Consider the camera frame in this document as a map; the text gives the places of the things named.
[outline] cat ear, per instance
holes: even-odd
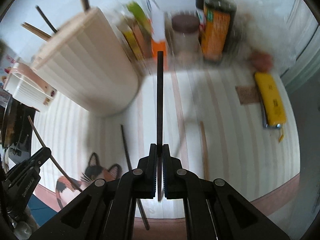
[[[96,153],[92,153],[88,163],[88,167],[93,166],[100,166],[99,156]]]
[[[110,172],[115,179],[118,179],[121,174],[121,166],[119,164],[113,164],[109,169],[108,172]]]

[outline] black rod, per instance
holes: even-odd
[[[163,51],[158,51],[157,62],[157,189],[158,201],[162,190],[162,145],[163,145]]]
[[[50,27],[50,29],[54,32],[57,33],[58,31],[56,30],[55,27],[51,24],[51,22],[48,20],[48,18],[44,15],[43,11],[40,9],[39,6],[36,6],[37,11],[40,13],[41,17],[44,19],[44,21],[47,23],[47,25]]]
[[[122,134],[124,153],[125,153],[125,158],[127,160],[128,169],[129,169],[129,171],[132,171],[132,165],[131,165],[131,161],[130,161],[130,157],[129,157],[127,141],[126,141],[125,136],[124,136],[124,126],[122,124],[121,124],[121,134]],[[139,208],[139,211],[140,211],[140,214],[141,214],[141,217],[142,217],[142,221],[143,221],[144,227],[146,228],[146,230],[149,230],[150,229],[150,225],[149,225],[146,213],[144,212],[141,199],[139,199],[139,198],[137,199],[137,204],[138,204],[138,208]]]

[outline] orange label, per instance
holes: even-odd
[[[230,14],[204,6],[206,25],[201,40],[204,57],[218,60],[221,57],[230,24]]]
[[[155,42],[154,40],[151,40],[151,51],[152,51],[152,57],[157,61],[158,57],[158,51],[163,51],[163,70],[168,71],[168,62],[167,62],[167,50],[166,50],[166,44],[165,41],[161,41],[159,43]]]

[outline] calico cat toy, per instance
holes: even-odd
[[[118,179],[121,175],[121,166],[113,164],[109,169],[100,166],[99,157],[96,153],[92,153],[85,172],[82,173],[81,180],[71,178],[76,185],[85,190],[96,179],[105,179],[111,181]],[[66,177],[62,176],[58,179],[56,185],[56,197],[60,208],[64,208],[71,200],[78,196],[80,192],[76,190]]]

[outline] white plastic container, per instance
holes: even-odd
[[[37,76],[29,66],[17,62],[4,83],[4,90],[19,102],[40,112],[48,110],[57,90]]]
[[[122,111],[138,76],[99,8],[65,23],[35,56],[31,68],[59,92],[98,115]]]
[[[172,17],[173,44],[175,54],[196,53],[199,48],[199,25],[197,17],[177,14]]]

